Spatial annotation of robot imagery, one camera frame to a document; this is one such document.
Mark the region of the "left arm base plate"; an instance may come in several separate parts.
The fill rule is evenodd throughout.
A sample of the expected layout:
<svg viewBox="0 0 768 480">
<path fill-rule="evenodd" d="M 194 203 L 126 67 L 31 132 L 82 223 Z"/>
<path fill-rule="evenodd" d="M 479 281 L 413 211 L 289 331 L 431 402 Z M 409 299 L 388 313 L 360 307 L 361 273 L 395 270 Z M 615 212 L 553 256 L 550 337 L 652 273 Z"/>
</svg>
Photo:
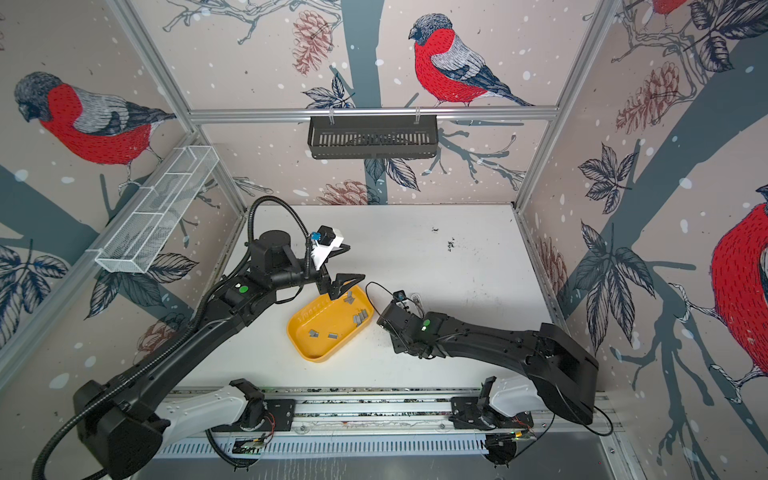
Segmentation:
<svg viewBox="0 0 768 480">
<path fill-rule="evenodd" d="M 243 415 L 223 431 L 288 432 L 292 429 L 295 409 L 295 400 L 266 399 L 259 407 L 247 407 Z"/>
</svg>

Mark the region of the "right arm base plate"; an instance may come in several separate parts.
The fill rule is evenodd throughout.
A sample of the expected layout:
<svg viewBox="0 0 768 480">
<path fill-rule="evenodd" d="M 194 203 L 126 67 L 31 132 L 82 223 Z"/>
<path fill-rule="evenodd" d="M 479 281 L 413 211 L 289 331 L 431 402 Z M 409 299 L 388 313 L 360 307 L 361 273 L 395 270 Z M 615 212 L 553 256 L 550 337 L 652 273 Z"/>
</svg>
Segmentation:
<svg viewBox="0 0 768 480">
<path fill-rule="evenodd" d="M 529 430 L 534 426 L 533 418 L 529 412 L 521 412 L 513 417 L 506 417 L 489 406 L 481 407 L 479 402 L 480 399 L 477 396 L 460 396 L 450 399 L 451 413 L 448 420 L 456 430 Z"/>
</svg>

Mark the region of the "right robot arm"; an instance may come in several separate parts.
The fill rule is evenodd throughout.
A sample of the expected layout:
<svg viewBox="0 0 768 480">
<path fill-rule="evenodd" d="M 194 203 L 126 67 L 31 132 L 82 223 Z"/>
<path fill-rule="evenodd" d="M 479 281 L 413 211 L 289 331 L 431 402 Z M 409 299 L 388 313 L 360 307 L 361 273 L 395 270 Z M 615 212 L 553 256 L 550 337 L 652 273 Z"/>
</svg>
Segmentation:
<svg viewBox="0 0 768 480">
<path fill-rule="evenodd" d="M 522 388 L 496 376 L 484 380 L 473 404 L 453 409 L 449 421 L 456 429 L 491 431 L 509 428 L 523 412 L 546 409 L 560 417 L 608 437 L 615 431 L 609 416 L 606 432 L 591 427 L 599 363 L 561 327 L 543 323 L 537 330 L 501 330 L 464 322 L 445 313 L 412 312 L 415 301 L 399 290 L 389 294 L 389 304 L 375 309 L 377 324 L 389 335 L 396 354 L 422 360 L 466 358 L 509 370 L 532 386 L 532 402 L 523 400 Z"/>
</svg>

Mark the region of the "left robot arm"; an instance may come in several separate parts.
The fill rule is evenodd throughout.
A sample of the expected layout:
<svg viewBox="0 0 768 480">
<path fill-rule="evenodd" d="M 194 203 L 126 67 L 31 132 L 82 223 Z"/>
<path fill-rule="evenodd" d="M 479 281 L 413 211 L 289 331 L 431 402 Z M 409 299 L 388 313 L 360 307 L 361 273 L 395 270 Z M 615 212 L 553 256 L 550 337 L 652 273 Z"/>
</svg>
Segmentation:
<svg viewBox="0 0 768 480">
<path fill-rule="evenodd" d="M 293 252 L 285 231 L 254 234 L 257 209 L 267 202 L 284 208 L 299 226 L 303 257 Z M 331 277 L 326 261 L 349 249 L 341 232 L 326 225 L 309 230 L 296 211 L 276 196 L 253 202 L 247 235 L 246 253 L 228 276 L 202 295 L 184 330 L 109 382 L 89 381 L 76 392 L 74 416 L 42 448 L 32 478 L 44 478 L 52 453 L 71 430 L 102 467 L 94 478 L 132 476 L 170 441 L 173 421 L 158 414 L 161 402 L 220 345 L 278 304 L 278 291 L 315 284 L 319 293 L 336 300 L 364 278 L 361 274 Z"/>
</svg>

